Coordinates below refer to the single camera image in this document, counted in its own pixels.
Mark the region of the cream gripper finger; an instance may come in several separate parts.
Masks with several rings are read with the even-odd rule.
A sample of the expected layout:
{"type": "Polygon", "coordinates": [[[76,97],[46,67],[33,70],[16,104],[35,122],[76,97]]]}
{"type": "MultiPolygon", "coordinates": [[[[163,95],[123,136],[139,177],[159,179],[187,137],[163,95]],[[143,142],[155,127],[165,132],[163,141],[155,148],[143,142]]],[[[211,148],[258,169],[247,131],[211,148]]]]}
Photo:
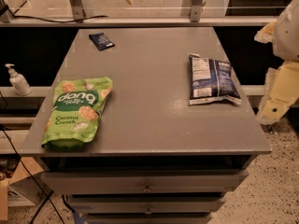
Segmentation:
{"type": "Polygon", "coordinates": [[[276,23],[274,21],[269,22],[257,32],[257,34],[254,36],[254,40],[264,44],[273,42],[275,26],[276,23]]]}

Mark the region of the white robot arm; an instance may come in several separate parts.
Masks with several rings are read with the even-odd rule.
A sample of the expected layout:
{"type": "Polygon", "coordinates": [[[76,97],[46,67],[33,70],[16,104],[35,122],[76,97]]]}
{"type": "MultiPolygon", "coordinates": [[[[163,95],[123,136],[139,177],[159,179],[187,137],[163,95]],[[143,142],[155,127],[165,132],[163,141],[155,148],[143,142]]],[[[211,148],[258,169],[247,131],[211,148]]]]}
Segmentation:
{"type": "Polygon", "coordinates": [[[299,0],[292,0],[275,21],[254,36],[260,43],[272,43],[273,53],[283,60],[269,68],[257,120],[263,125],[278,122],[299,98],[299,0]]]}

